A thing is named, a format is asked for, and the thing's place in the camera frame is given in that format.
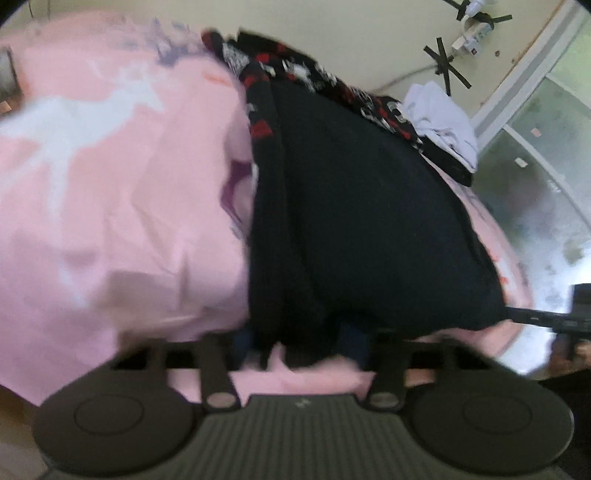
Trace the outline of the black patterned knit sweater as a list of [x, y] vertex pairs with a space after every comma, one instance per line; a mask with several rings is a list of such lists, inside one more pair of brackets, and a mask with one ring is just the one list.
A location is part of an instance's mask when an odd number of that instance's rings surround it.
[[256, 193], [250, 346], [292, 366], [372, 337], [480, 331], [506, 318], [501, 281], [397, 102], [276, 40], [214, 30], [205, 47], [245, 89]]

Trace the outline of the white framed glass door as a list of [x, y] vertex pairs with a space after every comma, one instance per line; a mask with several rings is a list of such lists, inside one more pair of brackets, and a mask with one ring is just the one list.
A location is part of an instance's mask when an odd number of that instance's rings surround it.
[[563, 3], [477, 116], [474, 190], [517, 253], [535, 310], [590, 280], [590, 14]]

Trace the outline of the black folded garment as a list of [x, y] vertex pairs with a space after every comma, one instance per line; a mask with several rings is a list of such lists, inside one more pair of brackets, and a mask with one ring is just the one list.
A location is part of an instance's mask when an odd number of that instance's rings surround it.
[[468, 170], [468, 168], [465, 167], [460, 160], [437, 146], [429, 138], [421, 138], [420, 151], [431, 163], [444, 171], [457, 183], [466, 187], [472, 186], [474, 175]]

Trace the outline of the white folded garment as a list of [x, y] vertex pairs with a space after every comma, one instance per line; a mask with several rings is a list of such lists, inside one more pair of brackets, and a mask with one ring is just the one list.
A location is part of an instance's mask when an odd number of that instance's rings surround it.
[[403, 113], [420, 137], [454, 157], [470, 174], [478, 170], [478, 142], [465, 111], [434, 81], [413, 84]]

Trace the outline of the white power strip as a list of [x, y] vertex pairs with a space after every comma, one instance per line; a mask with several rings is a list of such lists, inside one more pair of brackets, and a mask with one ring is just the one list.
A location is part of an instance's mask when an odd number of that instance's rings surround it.
[[473, 23], [452, 44], [453, 53], [458, 55], [470, 54], [478, 56], [482, 51], [482, 41], [493, 31], [493, 27], [486, 22]]

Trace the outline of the white plug adapter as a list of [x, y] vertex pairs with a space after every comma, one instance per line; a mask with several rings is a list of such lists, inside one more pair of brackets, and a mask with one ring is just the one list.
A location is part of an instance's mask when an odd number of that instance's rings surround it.
[[466, 16], [473, 18], [478, 13], [483, 11], [486, 7], [494, 5], [497, 0], [469, 0], [465, 1], [464, 13]]

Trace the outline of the pink floral bed sheet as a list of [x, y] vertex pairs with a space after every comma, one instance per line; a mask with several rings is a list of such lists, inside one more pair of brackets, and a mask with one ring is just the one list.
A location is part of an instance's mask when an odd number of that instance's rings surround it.
[[243, 90], [186, 26], [113, 13], [5, 37], [1, 384], [40, 404], [148, 334], [242, 325], [252, 164]]

